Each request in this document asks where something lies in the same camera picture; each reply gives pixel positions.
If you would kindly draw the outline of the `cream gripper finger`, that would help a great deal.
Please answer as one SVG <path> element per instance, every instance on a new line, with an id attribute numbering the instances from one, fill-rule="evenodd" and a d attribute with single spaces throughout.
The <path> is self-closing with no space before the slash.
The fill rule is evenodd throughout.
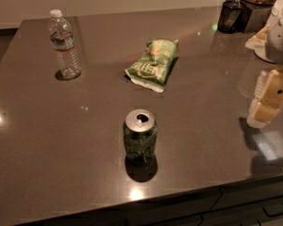
<path id="1" fill-rule="evenodd" d="M 262 71 L 258 77 L 247 117 L 247 124 L 263 128 L 269 124 L 283 107 L 283 66 Z"/>
<path id="2" fill-rule="evenodd" d="M 245 43 L 245 47 L 251 50 L 255 50 L 257 47 L 263 46 L 266 41 L 268 29 L 268 25 L 265 25 L 263 28 L 261 28 L 256 35 L 254 35 Z"/>

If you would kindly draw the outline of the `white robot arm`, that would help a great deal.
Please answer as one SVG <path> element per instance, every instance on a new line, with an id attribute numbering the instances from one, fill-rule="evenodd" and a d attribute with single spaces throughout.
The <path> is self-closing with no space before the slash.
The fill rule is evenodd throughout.
<path id="1" fill-rule="evenodd" d="M 247 117 L 253 128 L 269 124 L 283 107 L 283 0 L 272 7 L 266 25 L 245 43 L 264 61 L 277 65 L 270 72 L 262 71 L 258 77 Z"/>

